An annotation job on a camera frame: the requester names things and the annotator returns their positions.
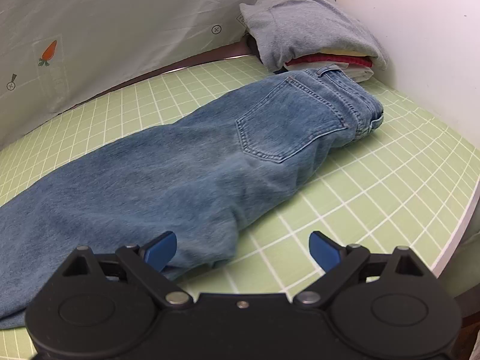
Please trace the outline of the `blue denim jeans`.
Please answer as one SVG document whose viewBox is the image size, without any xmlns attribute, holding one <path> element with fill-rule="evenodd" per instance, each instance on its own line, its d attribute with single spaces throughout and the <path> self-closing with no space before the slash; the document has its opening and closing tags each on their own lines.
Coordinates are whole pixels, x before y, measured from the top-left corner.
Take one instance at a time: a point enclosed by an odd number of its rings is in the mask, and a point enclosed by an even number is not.
<svg viewBox="0 0 480 360">
<path fill-rule="evenodd" d="M 383 105 L 332 65 L 266 77 L 61 166 L 1 207 L 1 327 L 23 325 L 79 245 L 108 254 L 173 232 L 169 279 L 233 258 L 241 230 L 382 122 Z"/>
</svg>

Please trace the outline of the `folded red garment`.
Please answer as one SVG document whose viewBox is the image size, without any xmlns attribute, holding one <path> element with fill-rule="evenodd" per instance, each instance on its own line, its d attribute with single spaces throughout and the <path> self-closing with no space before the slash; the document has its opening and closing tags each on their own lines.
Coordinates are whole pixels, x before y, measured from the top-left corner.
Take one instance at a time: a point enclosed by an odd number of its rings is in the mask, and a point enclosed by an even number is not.
<svg viewBox="0 0 480 360">
<path fill-rule="evenodd" d="M 298 65 L 301 63 L 319 63 L 319 62 L 331 62 L 331 63 L 348 63 L 366 68 L 371 68 L 373 62 L 368 56 L 350 56 L 350 55 L 328 55 L 317 53 L 315 55 L 305 55 L 299 58 L 294 58 L 287 62 L 286 65 Z"/>
</svg>

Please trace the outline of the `grey carrot print storage bag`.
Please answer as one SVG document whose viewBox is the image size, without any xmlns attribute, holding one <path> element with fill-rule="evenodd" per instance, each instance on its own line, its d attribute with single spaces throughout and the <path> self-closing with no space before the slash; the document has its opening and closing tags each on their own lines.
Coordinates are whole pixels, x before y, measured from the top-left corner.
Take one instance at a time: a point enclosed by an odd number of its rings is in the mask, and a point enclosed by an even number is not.
<svg viewBox="0 0 480 360">
<path fill-rule="evenodd" d="M 1 144 L 128 80 L 238 41 L 257 0 L 1 0 Z"/>
</svg>

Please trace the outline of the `folded grey sweater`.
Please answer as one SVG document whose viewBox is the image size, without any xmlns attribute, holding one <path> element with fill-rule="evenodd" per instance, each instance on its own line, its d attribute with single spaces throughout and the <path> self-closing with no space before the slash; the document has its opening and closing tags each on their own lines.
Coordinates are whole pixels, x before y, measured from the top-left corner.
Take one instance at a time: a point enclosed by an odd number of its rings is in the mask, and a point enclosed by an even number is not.
<svg viewBox="0 0 480 360">
<path fill-rule="evenodd" d="M 239 9 L 271 72 L 293 59 L 331 51 L 368 56 L 375 68 L 387 68 L 387 53 L 377 38 L 335 0 L 257 0 Z"/>
</svg>

